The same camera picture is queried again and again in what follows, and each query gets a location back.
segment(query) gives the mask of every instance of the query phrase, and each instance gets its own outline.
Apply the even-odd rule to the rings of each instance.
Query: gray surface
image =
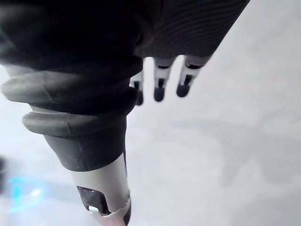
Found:
[[[145,62],[145,103],[128,118],[130,225],[301,225],[300,8],[252,0],[186,99],[175,95],[181,59],[160,104]],[[22,126],[29,107],[0,96],[0,108],[8,176],[31,178],[21,191],[8,182],[1,226],[98,225],[43,137]]]

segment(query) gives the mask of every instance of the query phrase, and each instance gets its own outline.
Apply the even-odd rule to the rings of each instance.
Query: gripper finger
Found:
[[[185,97],[209,57],[185,56],[177,88],[177,96]]]
[[[154,69],[154,79],[155,79],[155,90],[154,99],[160,102],[164,99],[165,88],[167,81],[169,79],[169,74],[171,71],[171,66],[175,60],[174,58],[154,58],[155,69]]]

